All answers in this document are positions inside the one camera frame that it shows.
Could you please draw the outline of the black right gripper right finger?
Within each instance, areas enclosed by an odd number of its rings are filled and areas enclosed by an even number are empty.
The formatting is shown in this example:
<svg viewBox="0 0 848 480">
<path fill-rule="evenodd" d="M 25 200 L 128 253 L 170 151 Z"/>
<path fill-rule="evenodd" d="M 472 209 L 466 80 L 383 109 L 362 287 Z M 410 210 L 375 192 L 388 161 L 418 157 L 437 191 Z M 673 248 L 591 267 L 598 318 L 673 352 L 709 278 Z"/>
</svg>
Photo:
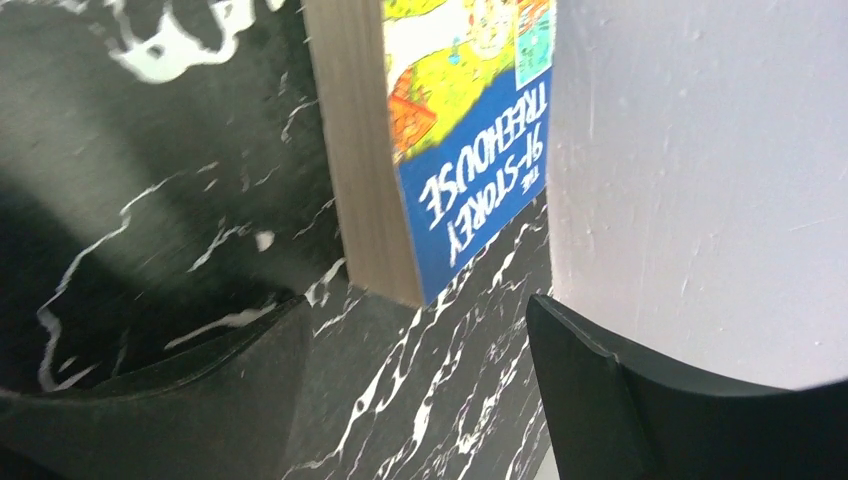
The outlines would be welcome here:
<svg viewBox="0 0 848 480">
<path fill-rule="evenodd" d="M 843 479 L 847 384 L 785 390 L 709 372 L 547 295 L 526 328 L 564 479 Z"/>
</svg>

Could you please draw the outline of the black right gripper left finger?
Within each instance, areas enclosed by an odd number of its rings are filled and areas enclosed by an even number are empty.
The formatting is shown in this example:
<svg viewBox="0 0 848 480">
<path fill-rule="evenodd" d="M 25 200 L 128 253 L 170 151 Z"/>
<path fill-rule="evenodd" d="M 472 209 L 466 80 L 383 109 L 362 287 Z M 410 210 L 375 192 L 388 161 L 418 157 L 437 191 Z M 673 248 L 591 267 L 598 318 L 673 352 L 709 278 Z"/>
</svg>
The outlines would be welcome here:
<svg viewBox="0 0 848 480">
<path fill-rule="evenodd" d="M 279 479 L 311 343 L 294 298 L 89 390 L 1 402 L 5 479 Z"/>
</svg>

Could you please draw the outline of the blue Treehouse book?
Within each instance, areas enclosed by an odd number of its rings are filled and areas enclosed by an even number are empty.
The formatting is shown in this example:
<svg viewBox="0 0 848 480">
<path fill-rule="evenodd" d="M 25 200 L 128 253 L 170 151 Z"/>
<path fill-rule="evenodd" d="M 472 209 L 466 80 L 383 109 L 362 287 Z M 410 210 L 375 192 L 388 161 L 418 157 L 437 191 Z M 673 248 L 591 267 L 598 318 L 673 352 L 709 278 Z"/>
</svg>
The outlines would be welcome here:
<svg viewBox="0 0 848 480">
<path fill-rule="evenodd" d="M 308 1 L 350 282 L 432 304 L 545 185 L 552 1 Z"/>
</svg>

